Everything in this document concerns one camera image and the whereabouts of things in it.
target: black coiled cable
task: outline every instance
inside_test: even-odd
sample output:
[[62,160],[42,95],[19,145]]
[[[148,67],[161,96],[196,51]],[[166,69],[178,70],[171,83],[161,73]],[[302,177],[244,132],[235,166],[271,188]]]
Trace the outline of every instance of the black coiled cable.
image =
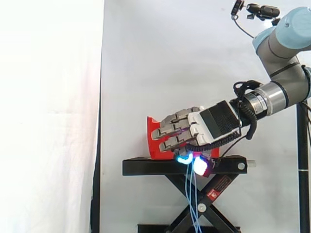
[[206,150],[211,150],[214,148],[224,146],[224,145],[228,144],[229,142],[232,142],[233,140],[237,139],[240,136],[241,135],[238,132],[233,132],[233,133],[227,135],[226,137],[223,137],[223,138],[219,139],[218,141],[213,142],[211,144],[206,144],[203,146],[194,146],[191,144],[187,144],[186,149],[193,151],[193,152],[203,152]]
[[[245,135],[245,138],[247,140],[251,140],[254,136],[254,133],[255,133],[256,128],[257,128],[257,117],[256,117],[256,114],[249,107],[247,107],[247,105],[245,103],[243,103],[243,99],[244,99],[245,92],[247,90],[249,90],[249,89],[255,90],[259,86],[260,86],[260,83],[254,81],[254,80],[249,80],[247,82],[238,82],[238,83],[235,83],[233,86],[234,92],[238,97],[239,123],[240,123],[240,112],[239,112],[240,110],[248,118],[248,120],[250,122],[249,130],[248,130],[247,134]],[[224,145],[234,141],[235,139],[241,137],[241,135],[242,135],[241,134],[241,126],[239,126],[239,132],[233,132],[233,133],[219,139],[216,142],[213,142],[211,144],[206,144],[203,146],[194,146],[191,144],[186,144],[186,149],[193,151],[193,152],[203,152],[206,150],[219,148],[219,147],[224,146]]]
[[244,115],[248,118],[250,122],[249,130],[246,133],[246,139],[251,140],[254,136],[254,133],[257,128],[257,117],[256,114],[249,109],[245,103],[241,102],[240,103],[240,110],[244,113]]

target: robotic arm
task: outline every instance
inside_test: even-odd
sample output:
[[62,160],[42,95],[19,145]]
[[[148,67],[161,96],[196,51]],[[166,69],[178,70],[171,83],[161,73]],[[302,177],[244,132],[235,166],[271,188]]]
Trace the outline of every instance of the robotic arm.
[[250,140],[257,120],[311,96],[311,68],[301,66],[297,58],[299,52],[311,50],[311,8],[290,11],[276,27],[256,36],[253,45],[271,81],[238,82],[234,85],[236,99],[167,116],[152,133],[155,140],[170,136],[160,144],[161,151],[172,150],[178,157],[189,151],[204,152],[241,137],[241,127],[248,125],[245,137]]

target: warning label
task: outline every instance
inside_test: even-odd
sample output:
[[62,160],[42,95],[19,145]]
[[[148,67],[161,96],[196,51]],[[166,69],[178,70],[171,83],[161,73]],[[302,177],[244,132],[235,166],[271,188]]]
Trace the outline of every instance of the warning label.
[[221,195],[221,193],[229,186],[229,184],[231,184],[231,182],[232,179],[230,179],[228,176],[223,176],[215,185],[215,187],[208,192],[207,197],[211,201],[215,201]]

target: white backdrop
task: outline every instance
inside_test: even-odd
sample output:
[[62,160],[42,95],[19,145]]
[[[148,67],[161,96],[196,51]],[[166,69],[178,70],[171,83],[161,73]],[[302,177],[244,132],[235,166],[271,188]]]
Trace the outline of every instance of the white backdrop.
[[103,0],[0,5],[0,232],[87,233]]
[[[308,0],[258,0],[284,15]],[[148,155],[146,116],[234,98],[236,81],[269,81],[251,39],[230,19],[234,0],[107,0],[103,44],[102,233],[169,224],[186,200],[164,177],[123,177],[122,160]],[[256,35],[258,19],[240,24]],[[309,63],[311,56],[300,56]],[[244,233],[298,232],[295,108],[258,123],[232,153],[254,159],[215,202]]]

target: metal rod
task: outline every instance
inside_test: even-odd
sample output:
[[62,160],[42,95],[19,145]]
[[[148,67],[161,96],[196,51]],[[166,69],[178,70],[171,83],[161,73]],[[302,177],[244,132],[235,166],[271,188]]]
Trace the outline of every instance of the metal rod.
[[300,233],[310,233],[309,166],[308,166],[308,113],[297,105],[297,145],[299,176]]

